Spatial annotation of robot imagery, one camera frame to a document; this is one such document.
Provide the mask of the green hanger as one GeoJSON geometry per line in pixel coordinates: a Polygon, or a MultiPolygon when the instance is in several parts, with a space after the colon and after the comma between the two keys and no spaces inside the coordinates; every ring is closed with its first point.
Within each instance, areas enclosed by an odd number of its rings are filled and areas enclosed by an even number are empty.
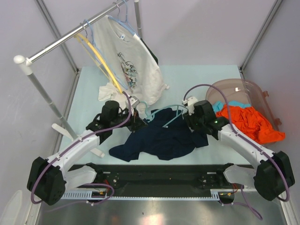
{"type": "Polygon", "coordinates": [[[151,111],[145,101],[141,101],[140,104],[145,106],[145,120],[147,122],[152,122],[158,116],[158,119],[166,121],[166,123],[162,126],[163,128],[168,128],[173,121],[183,114],[184,109],[187,110],[187,108],[183,105],[167,105],[163,108],[151,111]]]}

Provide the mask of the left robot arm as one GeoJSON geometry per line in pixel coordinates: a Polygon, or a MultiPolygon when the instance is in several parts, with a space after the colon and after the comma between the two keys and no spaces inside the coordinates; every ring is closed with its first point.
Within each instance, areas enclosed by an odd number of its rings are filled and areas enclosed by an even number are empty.
{"type": "Polygon", "coordinates": [[[72,188],[91,184],[97,188],[104,178],[91,165],[71,170],[71,167],[87,152],[101,145],[109,138],[114,129],[127,127],[134,132],[147,127],[139,117],[137,106],[140,101],[131,96],[124,109],[117,101],[106,101],[101,113],[97,114],[85,131],[65,149],[48,158],[37,157],[31,165],[27,189],[31,192],[33,204],[45,202],[54,205],[63,194],[72,188]]]}

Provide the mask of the navy blue t-shirt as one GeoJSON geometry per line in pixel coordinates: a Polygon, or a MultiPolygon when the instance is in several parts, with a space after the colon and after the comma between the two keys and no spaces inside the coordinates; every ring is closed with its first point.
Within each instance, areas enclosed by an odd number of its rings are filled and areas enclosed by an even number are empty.
{"type": "Polygon", "coordinates": [[[110,156],[129,162],[137,160],[139,154],[145,152],[167,161],[209,145],[207,135],[192,132],[182,116],[168,128],[162,127],[165,123],[165,120],[158,119],[157,116],[146,128],[131,133],[124,144],[111,148],[110,156]]]}

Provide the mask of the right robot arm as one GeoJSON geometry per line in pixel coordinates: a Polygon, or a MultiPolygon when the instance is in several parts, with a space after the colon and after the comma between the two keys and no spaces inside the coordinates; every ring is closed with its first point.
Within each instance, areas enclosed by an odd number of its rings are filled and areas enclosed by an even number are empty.
{"type": "Polygon", "coordinates": [[[295,184],[295,179],[287,154],[259,145],[227,118],[217,117],[207,100],[199,101],[189,97],[182,103],[187,108],[183,118],[193,131],[203,132],[228,145],[251,165],[251,168],[246,168],[226,164],[222,173],[216,176],[216,182],[221,188],[236,183],[255,188],[268,201],[279,198],[283,192],[286,193],[284,201],[289,200],[289,187],[295,184]]]}

